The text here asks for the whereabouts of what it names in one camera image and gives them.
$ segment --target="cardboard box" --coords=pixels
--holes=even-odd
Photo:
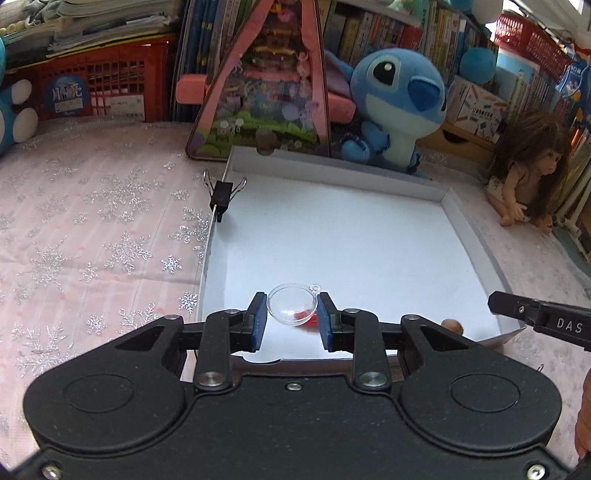
[[[477,137],[496,143],[496,130],[505,114],[503,99],[456,76],[449,89],[447,121]]]

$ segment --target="finger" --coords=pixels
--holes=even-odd
[[[583,396],[581,401],[581,411],[579,412],[579,419],[585,422],[585,425],[591,429],[591,400]]]
[[[579,458],[582,458],[587,454],[587,450],[585,450],[585,447],[579,440],[579,435],[577,435],[576,432],[574,434],[574,449],[577,450],[577,455]]]
[[[575,431],[581,445],[588,451],[591,452],[591,429],[587,426],[587,424],[583,421],[579,414],[579,418],[577,419],[577,425],[575,427]]]

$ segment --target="white cardboard tray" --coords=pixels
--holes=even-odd
[[[523,324],[494,316],[488,295],[509,291],[455,193],[432,181],[324,157],[232,150],[226,181],[244,190],[212,223],[198,318],[245,309],[257,291],[320,284],[338,309],[374,312],[382,322],[420,314],[454,318],[468,338],[499,345]],[[350,358],[320,336],[267,321],[254,363]]]

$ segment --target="plush toy eye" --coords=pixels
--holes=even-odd
[[[374,68],[374,78],[384,85],[392,86],[395,75],[396,67],[391,61],[382,61]]]

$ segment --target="brown hair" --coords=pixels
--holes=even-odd
[[[501,140],[495,147],[495,163],[491,173],[505,180],[509,167],[514,161],[532,164],[547,150],[562,155],[556,171],[540,180],[537,197],[530,203],[527,215],[538,218],[547,213],[550,197],[563,182],[570,155],[569,133],[555,117],[547,113],[524,115],[512,125],[508,125]]]

